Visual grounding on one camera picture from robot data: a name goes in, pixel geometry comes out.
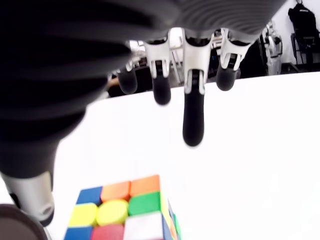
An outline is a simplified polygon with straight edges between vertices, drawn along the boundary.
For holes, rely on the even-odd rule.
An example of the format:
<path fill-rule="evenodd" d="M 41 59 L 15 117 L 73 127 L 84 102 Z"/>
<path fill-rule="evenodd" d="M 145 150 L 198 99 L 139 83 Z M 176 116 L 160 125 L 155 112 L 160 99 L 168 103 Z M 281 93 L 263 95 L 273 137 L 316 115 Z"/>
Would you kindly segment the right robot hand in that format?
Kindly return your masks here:
<path fill-rule="evenodd" d="M 160 105 L 167 92 L 169 30 L 184 30 L 182 135 L 204 135 L 212 34 L 224 29 L 218 87 L 229 90 L 250 45 L 282 0 L 3 0 L 0 3 L 0 174 L 13 201 L 43 226 L 54 216 L 55 156 L 108 77 L 144 41 Z"/>

